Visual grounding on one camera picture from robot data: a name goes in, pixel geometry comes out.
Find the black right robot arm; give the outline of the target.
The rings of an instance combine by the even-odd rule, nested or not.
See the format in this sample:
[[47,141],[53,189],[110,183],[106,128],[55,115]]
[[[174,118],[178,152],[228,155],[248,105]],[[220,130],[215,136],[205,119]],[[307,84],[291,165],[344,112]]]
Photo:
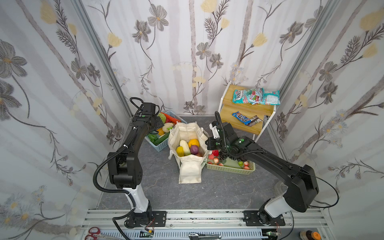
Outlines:
[[288,162],[266,151],[252,139],[238,137],[231,124],[222,122],[219,112],[215,112],[215,118],[210,124],[213,136],[206,141],[208,150],[217,150],[220,160],[230,158],[242,163],[255,163],[287,186],[285,192],[265,201],[252,216],[245,215],[247,225],[269,226],[280,220],[284,213],[304,213],[313,207],[312,203],[320,192],[320,178],[312,167]]

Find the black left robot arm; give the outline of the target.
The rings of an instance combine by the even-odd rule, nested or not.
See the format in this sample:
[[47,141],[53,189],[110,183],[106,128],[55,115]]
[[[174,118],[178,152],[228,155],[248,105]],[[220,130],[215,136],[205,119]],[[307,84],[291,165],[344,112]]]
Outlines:
[[[138,97],[131,97],[130,102],[137,108],[129,123],[131,130],[118,150],[110,152],[93,175],[93,184],[97,190],[103,193],[124,194],[129,200],[130,211],[121,217],[112,218],[115,227],[125,240],[129,237],[121,229],[118,220],[133,221],[132,227],[135,228],[136,224],[150,224],[154,219],[151,203],[141,186],[143,168],[138,153],[145,136],[164,125],[158,116],[160,113],[158,105],[144,102]],[[115,189],[106,189],[98,183],[98,175],[106,165],[109,169],[110,182],[116,186]]]

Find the yellow orange citrus fruit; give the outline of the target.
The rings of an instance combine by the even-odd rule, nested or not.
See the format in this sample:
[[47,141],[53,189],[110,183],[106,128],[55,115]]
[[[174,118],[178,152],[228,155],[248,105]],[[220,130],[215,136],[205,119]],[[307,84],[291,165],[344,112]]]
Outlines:
[[191,139],[191,140],[189,140],[188,145],[189,145],[189,148],[191,148],[192,146],[199,147],[200,146],[200,142],[199,142],[198,139]]

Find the purple onion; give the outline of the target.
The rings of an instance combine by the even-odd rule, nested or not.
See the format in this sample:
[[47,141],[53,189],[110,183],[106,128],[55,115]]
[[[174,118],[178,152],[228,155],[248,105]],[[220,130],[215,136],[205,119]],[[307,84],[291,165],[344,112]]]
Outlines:
[[197,145],[191,145],[190,151],[191,151],[191,154],[197,155],[199,153],[199,147]]

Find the cream canvas grocery bag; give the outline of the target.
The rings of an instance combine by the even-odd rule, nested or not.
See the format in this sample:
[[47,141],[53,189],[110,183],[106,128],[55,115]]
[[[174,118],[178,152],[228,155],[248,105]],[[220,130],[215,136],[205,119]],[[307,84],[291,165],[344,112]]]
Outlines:
[[[188,143],[191,139],[199,140],[199,153],[179,157],[176,148],[180,146],[180,141],[185,140]],[[208,134],[197,123],[177,123],[170,131],[168,138],[169,159],[172,157],[176,159],[179,167],[179,184],[199,184],[202,182],[202,170],[207,163],[208,155],[212,153],[207,149],[206,140],[208,140]]]

